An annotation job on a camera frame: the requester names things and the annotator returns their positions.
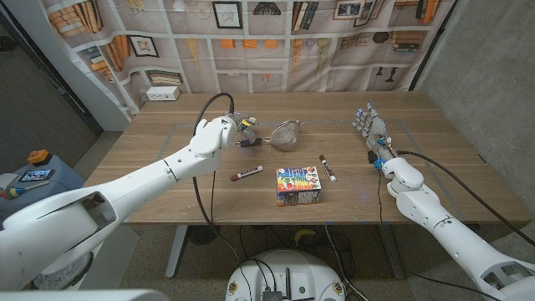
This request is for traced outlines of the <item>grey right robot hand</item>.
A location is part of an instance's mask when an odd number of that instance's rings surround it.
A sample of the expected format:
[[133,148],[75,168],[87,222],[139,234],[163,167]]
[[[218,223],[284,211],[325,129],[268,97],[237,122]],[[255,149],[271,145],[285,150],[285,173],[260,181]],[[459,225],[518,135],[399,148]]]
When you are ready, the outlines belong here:
[[364,137],[372,164],[382,166],[386,161],[397,157],[385,123],[371,103],[367,104],[365,110],[358,109],[352,126]]

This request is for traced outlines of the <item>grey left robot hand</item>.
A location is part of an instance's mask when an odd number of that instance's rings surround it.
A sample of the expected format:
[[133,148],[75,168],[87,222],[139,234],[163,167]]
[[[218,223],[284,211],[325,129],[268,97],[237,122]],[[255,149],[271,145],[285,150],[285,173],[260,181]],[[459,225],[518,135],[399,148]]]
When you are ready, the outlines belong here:
[[237,142],[237,146],[252,146],[257,139],[257,135],[252,131],[252,127],[257,123],[257,119],[242,112],[230,113],[228,117],[235,122],[237,133],[243,137],[242,140]]

